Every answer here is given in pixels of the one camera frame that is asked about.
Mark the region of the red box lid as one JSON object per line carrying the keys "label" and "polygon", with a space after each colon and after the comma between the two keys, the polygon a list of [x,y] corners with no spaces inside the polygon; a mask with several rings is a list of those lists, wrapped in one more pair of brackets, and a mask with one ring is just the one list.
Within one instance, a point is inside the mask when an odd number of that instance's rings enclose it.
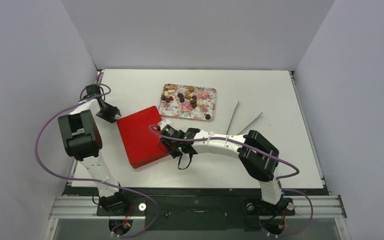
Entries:
{"label": "red box lid", "polygon": [[150,106],[116,121],[128,160],[133,155],[168,153],[160,138],[149,130],[161,120],[157,107]]}

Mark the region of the red chocolate box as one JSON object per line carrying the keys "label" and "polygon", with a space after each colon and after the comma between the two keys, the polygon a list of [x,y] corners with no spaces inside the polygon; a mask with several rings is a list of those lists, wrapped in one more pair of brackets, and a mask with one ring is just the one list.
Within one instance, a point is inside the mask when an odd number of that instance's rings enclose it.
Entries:
{"label": "red chocolate box", "polygon": [[128,161],[133,169],[144,167],[145,165],[151,164],[159,159],[169,156],[167,152],[157,152],[142,155],[132,155],[128,157]]}

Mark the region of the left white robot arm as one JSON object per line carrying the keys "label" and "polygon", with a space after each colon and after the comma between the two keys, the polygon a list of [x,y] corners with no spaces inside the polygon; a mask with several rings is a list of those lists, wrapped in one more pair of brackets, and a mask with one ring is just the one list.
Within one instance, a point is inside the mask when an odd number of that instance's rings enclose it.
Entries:
{"label": "left white robot arm", "polygon": [[65,152],[86,168],[98,189],[99,207],[109,214],[123,215],[129,210],[129,201],[105,163],[101,153],[103,141],[95,121],[98,117],[113,124],[121,114],[105,101],[103,94],[98,84],[86,86],[80,94],[79,106],[57,121]]}

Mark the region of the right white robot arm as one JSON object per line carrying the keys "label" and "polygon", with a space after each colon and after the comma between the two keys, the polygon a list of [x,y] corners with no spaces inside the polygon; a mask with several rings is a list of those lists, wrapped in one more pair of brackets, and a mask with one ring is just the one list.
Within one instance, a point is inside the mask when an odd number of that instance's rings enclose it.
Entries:
{"label": "right white robot arm", "polygon": [[248,175],[258,181],[262,207],[267,213],[294,210],[292,201],[284,197],[280,182],[279,150],[258,131],[223,135],[198,128],[176,130],[165,123],[152,130],[173,158],[188,155],[192,159],[198,154],[214,154],[239,160]]}

